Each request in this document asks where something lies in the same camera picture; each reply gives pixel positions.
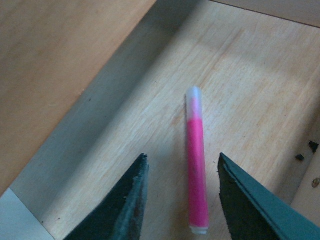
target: wood grain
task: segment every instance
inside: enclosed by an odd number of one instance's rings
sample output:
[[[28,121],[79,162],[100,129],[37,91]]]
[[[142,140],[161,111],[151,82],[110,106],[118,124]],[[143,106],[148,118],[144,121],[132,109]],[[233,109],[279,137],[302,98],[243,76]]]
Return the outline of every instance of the wood grain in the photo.
[[[286,202],[303,178],[312,156],[304,147],[311,135],[320,142],[312,132],[320,29],[210,1],[174,3],[157,1],[12,186],[57,240],[140,153],[150,164],[141,239],[200,239],[188,227],[185,93],[193,85],[203,91],[210,203],[201,239],[230,239],[220,152]]]
[[[318,0],[214,0],[214,2],[320,27]]]
[[[0,195],[154,2],[0,3]]]
[[[312,187],[317,178],[320,178],[320,151],[315,153],[291,206],[320,227],[320,187]]]

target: debris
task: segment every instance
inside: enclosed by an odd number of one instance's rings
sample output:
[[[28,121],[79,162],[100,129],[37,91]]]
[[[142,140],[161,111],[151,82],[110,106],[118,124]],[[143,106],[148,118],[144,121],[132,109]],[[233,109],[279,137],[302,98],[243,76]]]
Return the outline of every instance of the debris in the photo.
[[[312,181],[312,187],[315,189],[316,187],[318,187],[320,184],[320,178],[317,177]]]
[[[302,156],[301,154],[298,154],[297,156],[295,156],[295,159],[297,159],[297,160],[302,162],[303,160],[305,160],[305,157]]]
[[[317,149],[318,149],[318,147],[319,147],[319,144],[314,142],[314,141],[310,141],[309,142],[309,147],[311,148],[313,154],[315,154]]]

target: wooden surface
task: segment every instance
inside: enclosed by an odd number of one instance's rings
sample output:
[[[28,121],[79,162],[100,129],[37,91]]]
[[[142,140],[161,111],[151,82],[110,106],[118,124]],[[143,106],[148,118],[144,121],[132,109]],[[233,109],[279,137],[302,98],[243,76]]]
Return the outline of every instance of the wooden surface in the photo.
[[[214,2],[320,27],[318,0],[214,0]]]
[[[0,196],[155,0],[0,3]]]
[[[0,198],[1,240],[54,240],[9,188]]]
[[[150,164],[142,240],[230,239],[220,152],[293,199],[313,155],[308,142],[320,142],[320,29],[210,1],[192,11],[193,3],[157,1],[13,184],[55,239],[140,153]],[[193,85],[203,90],[210,229],[202,237],[188,227],[185,93]]]
[[[320,227],[320,185],[312,187],[313,180],[317,178],[320,178],[320,151],[315,153],[291,206]]]

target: pink highlighter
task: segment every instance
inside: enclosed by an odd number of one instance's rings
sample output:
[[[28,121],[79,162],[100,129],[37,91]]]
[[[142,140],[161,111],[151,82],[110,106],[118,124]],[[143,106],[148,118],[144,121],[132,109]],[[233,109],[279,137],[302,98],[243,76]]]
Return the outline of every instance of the pink highlighter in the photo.
[[[194,86],[186,93],[186,118],[189,226],[194,234],[206,234],[209,229],[209,211],[201,90],[198,87]]]

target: wooden board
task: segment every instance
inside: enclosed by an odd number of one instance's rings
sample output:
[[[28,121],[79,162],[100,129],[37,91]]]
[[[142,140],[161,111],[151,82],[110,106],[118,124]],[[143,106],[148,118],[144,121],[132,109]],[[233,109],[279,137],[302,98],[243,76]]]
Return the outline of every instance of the wooden board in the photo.
[[[0,196],[155,0],[0,3]]]
[[[291,206],[320,227],[320,185],[313,187],[317,178],[320,178],[320,151],[312,159]]]
[[[12,186],[57,240],[140,153],[150,164],[141,239],[198,239],[188,227],[185,148],[193,85],[203,90],[210,203],[201,239],[230,239],[220,152],[286,202],[294,197],[309,139],[320,142],[320,29],[210,1],[185,20],[194,1],[174,3],[155,4]]]
[[[214,0],[214,2],[320,27],[318,0]]]
[[[0,198],[1,240],[54,240],[9,188]]]

